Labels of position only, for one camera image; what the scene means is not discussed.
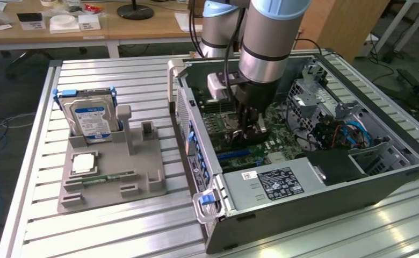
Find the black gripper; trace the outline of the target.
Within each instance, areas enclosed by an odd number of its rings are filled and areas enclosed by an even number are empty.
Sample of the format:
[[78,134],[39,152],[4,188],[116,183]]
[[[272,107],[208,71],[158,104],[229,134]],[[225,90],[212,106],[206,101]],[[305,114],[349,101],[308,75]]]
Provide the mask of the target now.
[[236,112],[240,113],[244,109],[252,108],[258,113],[264,113],[273,101],[280,79],[268,83],[258,83],[246,78],[238,78],[232,80],[232,84],[236,85]]

